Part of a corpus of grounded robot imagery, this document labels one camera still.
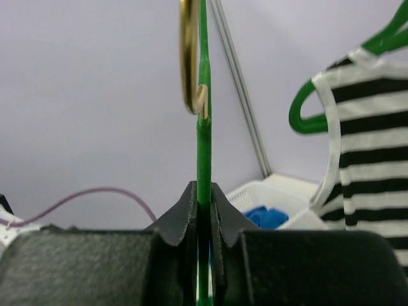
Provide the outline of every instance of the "tank top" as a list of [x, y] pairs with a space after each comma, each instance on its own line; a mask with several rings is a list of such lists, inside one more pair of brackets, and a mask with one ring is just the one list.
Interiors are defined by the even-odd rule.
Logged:
[[408, 275], [408, 66], [357, 48], [312, 82], [330, 140], [312, 209], [331, 229], [385, 237]]

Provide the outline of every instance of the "clothes hanger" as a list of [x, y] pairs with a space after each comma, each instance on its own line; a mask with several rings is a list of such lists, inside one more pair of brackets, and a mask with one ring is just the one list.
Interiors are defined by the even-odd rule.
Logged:
[[[200, 39], [198, 88], [196, 83], [197, 32]], [[212, 110], [206, 0], [180, 0], [180, 72], [184, 104], [190, 113], [199, 114], [197, 119], [198, 296], [200, 305], [210, 305], [208, 264], [212, 199]]]
[[[406, 47], [408, 41], [403, 34], [397, 34], [408, 21], [408, 0], [404, 0], [395, 13], [392, 21], [379, 33], [364, 42], [361, 47], [375, 54], [381, 55], [398, 48]], [[312, 80], [306, 82], [296, 94], [289, 109], [289, 124], [293, 130], [301, 134], [314, 134], [327, 132], [327, 120], [325, 114], [315, 115], [303, 119], [300, 110], [306, 99], [315, 91]]]

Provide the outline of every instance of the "gray wall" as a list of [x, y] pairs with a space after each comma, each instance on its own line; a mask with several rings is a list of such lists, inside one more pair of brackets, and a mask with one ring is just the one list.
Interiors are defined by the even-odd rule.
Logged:
[[[94, 186], [139, 194], [161, 215], [196, 175], [195, 118], [181, 100], [177, 0], [1, 1], [0, 193], [18, 216]], [[238, 96], [208, 11], [213, 181], [260, 179]], [[141, 228], [116, 195], [75, 200], [43, 222]]]
[[[327, 135], [289, 126], [298, 89], [394, 16], [401, 0], [220, 0], [272, 170], [319, 182]], [[408, 62], [408, 50], [392, 54]], [[316, 94], [302, 114], [321, 113]]]

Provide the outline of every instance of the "gold metal ring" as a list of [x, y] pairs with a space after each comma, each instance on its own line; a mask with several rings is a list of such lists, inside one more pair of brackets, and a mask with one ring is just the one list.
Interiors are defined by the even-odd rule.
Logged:
[[198, 35], [198, 0], [180, 0], [180, 72], [184, 104], [193, 114], [208, 117], [208, 88], [197, 89], [196, 56]]

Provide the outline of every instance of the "purple cable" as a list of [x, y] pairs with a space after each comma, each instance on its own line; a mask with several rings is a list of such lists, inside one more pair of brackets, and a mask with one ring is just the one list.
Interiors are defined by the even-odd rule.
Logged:
[[141, 199], [139, 198], [139, 196], [137, 196], [135, 193], [132, 193], [131, 191], [128, 191], [126, 189], [122, 189], [122, 188], [117, 188], [117, 187], [96, 187], [96, 188], [89, 188], [89, 189], [85, 189], [82, 191], [78, 191], [76, 193], [73, 193], [65, 198], [63, 198], [61, 201], [58, 201], [57, 203], [55, 203], [54, 205], [52, 205], [50, 208], [44, 210], [42, 213], [38, 214], [35, 217], [32, 217], [28, 220], [24, 220], [24, 221], [20, 221], [20, 222], [10, 222], [7, 220], [4, 220], [2, 218], [0, 218], [0, 224], [4, 224], [7, 225], [11, 228], [18, 228], [21, 226], [25, 226], [29, 223], [32, 222], [36, 222], [39, 219], [41, 219], [42, 217], [48, 215], [49, 213], [51, 213], [53, 210], [57, 209], [58, 207], [62, 206], [63, 204], [74, 200], [75, 198], [78, 198], [80, 196], [85, 196], [86, 194], [92, 194], [92, 193], [119, 193], [122, 194], [124, 196], [127, 196], [128, 198], [131, 198], [133, 200], [135, 200], [144, 210], [145, 212], [149, 215], [149, 217], [152, 219], [152, 221], [156, 221], [156, 217], [153, 214], [152, 210], [150, 209], [149, 206], [147, 206], [147, 204]]

